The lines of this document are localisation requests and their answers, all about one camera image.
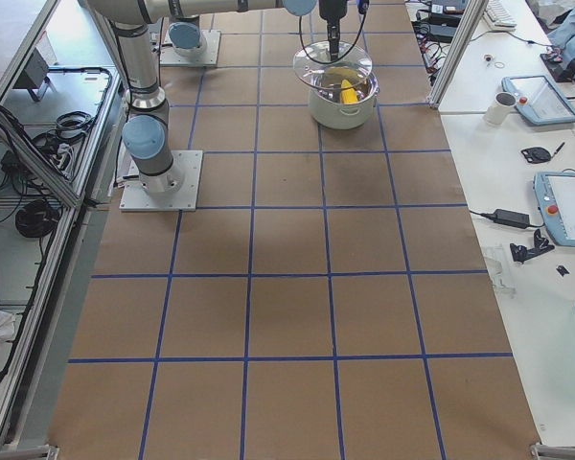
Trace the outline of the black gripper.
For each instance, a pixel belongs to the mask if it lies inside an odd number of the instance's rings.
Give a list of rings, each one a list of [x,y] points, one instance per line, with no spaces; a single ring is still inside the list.
[[[327,21],[330,61],[339,59],[339,22],[347,14],[347,0],[319,0],[320,17]]]

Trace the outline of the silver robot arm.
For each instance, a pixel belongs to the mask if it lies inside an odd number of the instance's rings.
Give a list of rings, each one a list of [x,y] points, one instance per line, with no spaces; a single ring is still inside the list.
[[[128,106],[141,113],[160,112],[166,95],[149,48],[148,26],[164,18],[185,23],[201,14],[249,12],[283,8],[295,16],[318,9],[327,23],[331,56],[338,56],[340,21],[347,14],[345,1],[91,1],[90,8],[106,19],[115,35],[118,55],[127,78]]]
[[[200,30],[198,15],[175,18],[168,28],[168,36],[180,56],[197,57],[206,49],[206,40]]]

